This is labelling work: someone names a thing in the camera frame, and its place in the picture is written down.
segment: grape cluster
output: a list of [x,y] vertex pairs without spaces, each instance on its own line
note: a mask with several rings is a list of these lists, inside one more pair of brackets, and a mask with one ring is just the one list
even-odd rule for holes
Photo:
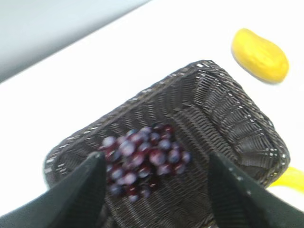
[[147,198],[159,186],[159,177],[185,172],[191,155],[175,141],[171,125],[162,123],[130,130],[119,138],[103,139],[100,151],[107,161],[108,190],[131,202]]

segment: white surface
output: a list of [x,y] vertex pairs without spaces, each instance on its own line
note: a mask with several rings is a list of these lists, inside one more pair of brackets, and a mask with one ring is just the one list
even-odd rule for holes
[[[243,86],[286,142],[291,166],[303,170],[304,18],[297,4],[154,0],[0,84],[0,214],[46,190],[43,160],[62,139],[199,59],[214,60]],[[282,84],[264,84],[234,61],[231,40],[243,27],[286,53]]]
[[0,0],[0,81],[149,0]]

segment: dark brown wicker basket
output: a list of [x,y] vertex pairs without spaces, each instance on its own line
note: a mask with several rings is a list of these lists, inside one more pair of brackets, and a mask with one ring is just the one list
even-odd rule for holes
[[172,73],[66,138],[47,156],[48,184],[52,187],[72,172],[107,135],[120,136],[155,122],[173,125],[193,162],[185,174],[162,180],[162,187],[148,199],[131,204],[108,194],[99,227],[208,227],[213,222],[206,186],[210,152],[226,155],[264,186],[290,161],[271,121],[241,86],[214,62],[203,60]]

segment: gray wall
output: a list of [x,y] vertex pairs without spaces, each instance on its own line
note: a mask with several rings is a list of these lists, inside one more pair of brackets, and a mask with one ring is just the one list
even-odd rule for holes
[[149,0],[0,0],[0,82]]

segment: grape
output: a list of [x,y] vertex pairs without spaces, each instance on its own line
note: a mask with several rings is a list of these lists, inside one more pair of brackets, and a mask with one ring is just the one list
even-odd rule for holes
[[143,154],[147,154],[148,151],[150,150],[150,148],[151,148],[151,144],[148,143],[148,142],[144,142],[143,144],[141,144],[138,147],[138,152],[143,153]]
[[123,192],[123,188],[117,184],[111,184],[109,186],[109,191],[115,195],[115,196],[118,196],[118,195],[121,195],[122,192]]
[[127,193],[130,202],[148,198],[158,188],[159,176],[182,174],[191,161],[191,154],[175,142],[173,127],[162,123],[105,137],[98,150],[107,160],[108,190],[116,196]]
[[181,148],[181,146],[178,142],[172,143],[172,149],[180,151],[180,148]]
[[153,146],[156,146],[158,144],[158,141],[160,140],[161,136],[155,132],[153,132],[150,136],[150,143]]
[[143,163],[144,160],[144,154],[140,152],[136,152],[132,155],[131,161],[132,161],[132,166],[134,168],[140,166]]
[[124,176],[124,182],[126,185],[134,184],[136,180],[137,180],[137,176],[136,173],[133,171],[127,172]]
[[115,144],[116,138],[114,136],[108,136],[103,139],[102,145],[105,147],[111,147]]
[[141,136],[141,138],[143,139],[144,142],[148,142],[150,140],[150,134],[149,133],[139,131],[138,134]]
[[165,153],[157,149],[151,151],[149,158],[150,162],[156,166],[162,165],[166,161]]
[[132,129],[132,130],[129,130],[125,136],[127,138],[129,138],[130,136],[132,136],[135,133],[137,133],[137,130],[136,129]]
[[111,172],[111,178],[113,180],[117,180],[119,178],[121,178],[124,174],[124,170],[121,166],[115,166],[112,168],[112,172]]
[[176,174],[182,174],[185,172],[185,170],[186,170],[186,165],[182,162],[179,162],[176,165],[174,165],[174,172]]
[[124,185],[125,184],[124,177],[121,177],[121,178],[117,179],[116,180],[116,184],[118,184],[118,185]]
[[131,170],[133,169],[133,164],[132,164],[132,160],[130,157],[124,158],[123,163],[122,163],[122,167],[125,170]]
[[105,151],[105,159],[108,162],[114,162],[120,158],[120,151],[119,150],[113,150],[111,148],[106,149]]
[[152,133],[152,129],[150,127],[143,127],[140,132],[144,132],[149,135]]
[[112,171],[113,165],[112,164],[107,164],[106,166],[106,173],[109,174]]
[[131,203],[134,203],[139,200],[139,195],[130,195],[128,196],[128,199]]
[[133,203],[139,200],[138,189],[136,186],[134,185],[130,186],[127,193],[130,202]]
[[140,178],[145,178],[145,177],[149,176],[149,174],[151,173],[151,167],[147,164],[142,164],[139,167],[137,173]]
[[142,185],[140,189],[140,194],[144,198],[148,198],[151,195],[151,189],[148,185]]
[[152,177],[149,182],[149,187],[152,191],[155,191],[158,189],[158,186],[159,186],[159,180],[156,178],[156,177]]
[[161,139],[168,139],[170,140],[172,135],[169,132],[163,132],[161,133]]
[[168,151],[171,148],[171,142],[168,139],[163,139],[158,143],[158,147],[163,151]]
[[130,141],[133,142],[136,146],[139,146],[144,141],[143,133],[135,133],[130,136]]
[[118,145],[121,145],[123,142],[127,141],[127,137],[126,136],[120,136],[118,137],[118,139],[116,140]]
[[173,163],[173,164],[178,163],[179,160],[181,159],[180,155],[181,154],[178,150],[173,149],[173,150],[169,151],[168,162]]
[[154,126],[152,127],[152,130],[154,132],[160,133],[163,131],[164,127],[165,126],[162,123],[158,123],[158,124],[154,124]]
[[164,126],[164,130],[170,134],[173,134],[173,127],[170,124]]
[[130,141],[125,141],[119,146],[119,150],[124,156],[130,156],[135,152],[135,144]]
[[191,154],[188,151],[182,152],[182,161],[185,164],[188,164],[191,161]]
[[160,165],[157,167],[157,175],[166,175],[172,173],[172,166],[168,163],[165,163],[163,165]]

